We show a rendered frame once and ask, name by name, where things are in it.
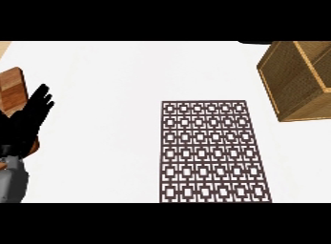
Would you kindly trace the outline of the brown wicker basket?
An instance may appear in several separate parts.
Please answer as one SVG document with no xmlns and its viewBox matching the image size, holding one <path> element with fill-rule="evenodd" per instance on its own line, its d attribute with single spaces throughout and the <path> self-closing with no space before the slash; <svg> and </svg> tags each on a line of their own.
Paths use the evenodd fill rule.
<svg viewBox="0 0 331 244">
<path fill-rule="evenodd" d="M 331 41 L 275 41 L 256 69 L 281 122 L 331 118 Z"/>
</svg>

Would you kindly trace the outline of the brown wooden cutting board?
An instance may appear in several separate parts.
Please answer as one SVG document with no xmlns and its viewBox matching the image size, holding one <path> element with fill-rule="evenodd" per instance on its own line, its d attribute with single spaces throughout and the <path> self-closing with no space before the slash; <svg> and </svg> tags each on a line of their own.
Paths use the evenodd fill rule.
<svg viewBox="0 0 331 244">
<path fill-rule="evenodd" d="M 28 100 L 28 93 L 22 70 L 13 67 L 0 72 L 0 110 L 3 114 L 12 114 L 24 108 Z M 0 170 L 6 168 L 6 164 L 0 163 Z"/>
</svg>

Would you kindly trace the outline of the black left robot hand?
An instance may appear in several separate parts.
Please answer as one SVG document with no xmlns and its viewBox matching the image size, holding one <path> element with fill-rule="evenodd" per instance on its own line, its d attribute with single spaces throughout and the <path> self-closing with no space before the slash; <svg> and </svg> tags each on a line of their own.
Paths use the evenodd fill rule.
<svg viewBox="0 0 331 244">
<path fill-rule="evenodd" d="M 32 148 L 40 126 L 53 106 L 46 84 L 35 89 L 24 108 L 7 116 L 0 111 L 0 159 L 6 156 L 24 158 Z"/>
</svg>

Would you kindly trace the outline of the brown patterned placemat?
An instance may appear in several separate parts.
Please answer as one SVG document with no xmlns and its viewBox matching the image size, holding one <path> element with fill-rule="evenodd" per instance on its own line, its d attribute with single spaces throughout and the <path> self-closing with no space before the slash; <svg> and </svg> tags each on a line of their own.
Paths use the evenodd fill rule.
<svg viewBox="0 0 331 244">
<path fill-rule="evenodd" d="M 159 201 L 272 201 L 245 101 L 162 103 Z"/>
</svg>

